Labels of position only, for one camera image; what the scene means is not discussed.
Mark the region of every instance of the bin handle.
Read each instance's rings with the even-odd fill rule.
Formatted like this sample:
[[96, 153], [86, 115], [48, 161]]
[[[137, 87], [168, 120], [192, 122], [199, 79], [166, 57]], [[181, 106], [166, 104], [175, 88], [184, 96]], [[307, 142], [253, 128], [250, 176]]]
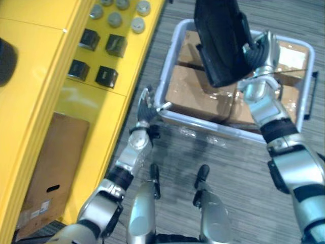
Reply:
[[318, 71], [313, 72], [311, 76], [314, 78], [314, 88], [313, 88], [313, 91], [312, 91], [312, 94], [311, 94], [309, 112], [307, 114], [305, 114], [304, 120], [310, 120], [311, 111], [312, 111], [313, 105], [314, 105], [316, 86], [317, 86], [317, 82], [318, 82]]

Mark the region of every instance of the label on box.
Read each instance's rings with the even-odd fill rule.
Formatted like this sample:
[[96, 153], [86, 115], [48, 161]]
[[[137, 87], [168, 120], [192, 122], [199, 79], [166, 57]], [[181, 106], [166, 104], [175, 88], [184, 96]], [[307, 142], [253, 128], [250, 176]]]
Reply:
[[50, 200], [43, 202], [41, 205], [40, 214], [45, 212], [49, 208], [49, 205], [50, 205]]
[[295, 51], [286, 47], [280, 47], [279, 64], [302, 69], [305, 61], [306, 54], [303, 52]]
[[40, 215], [40, 210], [36, 210], [36, 211], [32, 212], [30, 214], [30, 219], [33, 219], [33, 218], [37, 217], [38, 215]]

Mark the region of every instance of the black square button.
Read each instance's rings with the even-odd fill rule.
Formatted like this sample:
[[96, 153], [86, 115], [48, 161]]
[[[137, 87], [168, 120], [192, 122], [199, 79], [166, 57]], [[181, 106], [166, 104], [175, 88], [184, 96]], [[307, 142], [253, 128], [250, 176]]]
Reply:
[[125, 37], [110, 34], [105, 49], [109, 55], [123, 57], [126, 45], [127, 41]]
[[100, 66], [100, 69], [97, 73], [96, 82], [100, 85], [114, 88], [117, 76], [118, 73], [116, 70], [105, 66]]
[[84, 81], [87, 77], [89, 66], [85, 62], [73, 60], [68, 76]]
[[97, 32], [85, 29], [79, 42], [79, 46], [94, 51], [99, 40], [100, 37]]

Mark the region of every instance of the plastic tray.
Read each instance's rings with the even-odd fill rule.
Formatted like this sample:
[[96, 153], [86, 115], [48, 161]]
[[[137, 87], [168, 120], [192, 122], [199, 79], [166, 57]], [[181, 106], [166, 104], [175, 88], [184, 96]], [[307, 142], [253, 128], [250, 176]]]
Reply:
[[[177, 57], [182, 45], [182, 42], [184, 40], [186, 31], [195, 31], [196, 27], [194, 24], [193, 19], [185, 19], [182, 20], [175, 28], [174, 34], [172, 36], [172, 43], [171, 47], [168, 51], [164, 67], [162, 69], [161, 77], [160, 77], [160, 84], [157, 88], [156, 95], [155, 95], [155, 103], [158, 106], [161, 106], [165, 102], [165, 97], [167, 94], [169, 82], [171, 79], [171, 75], [173, 72], [174, 65], [177, 62]], [[260, 32], [251, 30], [251, 34], [253, 36], [257, 36], [260, 34]], [[292, 39], [288, 37], [278, 36], [278, 40], [291, 42], [294, 44], [305, 46], [309, 49], [309, 55], [308, 55], [308, 62], [307, 62], [307, 70], [305, 78], [297, 84], [297, 88], [299, 89], [299, 99], [297, 104], [297, 121], [296, 121], [296, 127], [298, 131], [301, 130], [306, 105], [307, 105], [307, 99], [308, 99], [308, 92], [312, 77], [312, 68], [314, 65], [314, 59], [315, 59], [315, 52], [312, 46], [310, 46], [308, 43]], [[161, 116], [165, 119], [172, 120], [174, 122], [177, 122], [177, 124], [181, 124], [184, 126], [189, 126], [191, 128], [198, 128], [203, 129], [210, 132], [216, 132], [219, 135], [224, 135], [225, 137], [230, 137], [234, 139], [248, 139], [260, 143], [265, 143], [265, 140], [263, 139], [262, 135], [244, 131], [240, 129], [236, 129], [229, 126], [219, 125], [213, 122], [209, 122], [203, 119], [187, 116], [184, 114], [176, 113], [173, 111], [165, 110], [161, 113]]]

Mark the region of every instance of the gray striped carpet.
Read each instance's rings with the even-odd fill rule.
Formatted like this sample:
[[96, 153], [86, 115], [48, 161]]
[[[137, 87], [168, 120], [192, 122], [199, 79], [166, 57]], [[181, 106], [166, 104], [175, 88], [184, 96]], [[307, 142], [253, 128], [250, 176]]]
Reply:
[[[324, 154], [324, 1], [323, 0], [238, 0], [250, 27], [310, 43], [316, 52], [315, 71], [320, 71], [312, 116], [305, 121], [302, 133], [310, 145]], [[136, 122], [136, 103], [148, 84], [156, 88], [175, 25], [192, 18], [194, 0], [174, 0], [166, 4], [144, 64], [124, 128], [116, 145], [114, 162], [128, 139], [128, 130]], [[158, 233], [178, 233], [198, 237], [200, 212], [192, 206], [193, 182], [202, 164], [209, 164], [208, 183], [227, 206], [235, 243], [300, 243], [291, 199], [277, 191], [269, 175], [270, 160], [265, 146], [240, 140], [227, 140], [192, 133], [177, 126], [158, 122], [161, 139], [154, 142], [147, 166], [160, 167], [162, 198], [156, 203]], [[125, 243], [125, 225], [132, 199], [141, 182], [148, 177], [143, 168], [133, 181], [123, 202], [120, 223], [105, 243]], [[49, 234], [62, 225], [54, 222], [37, 232]]]

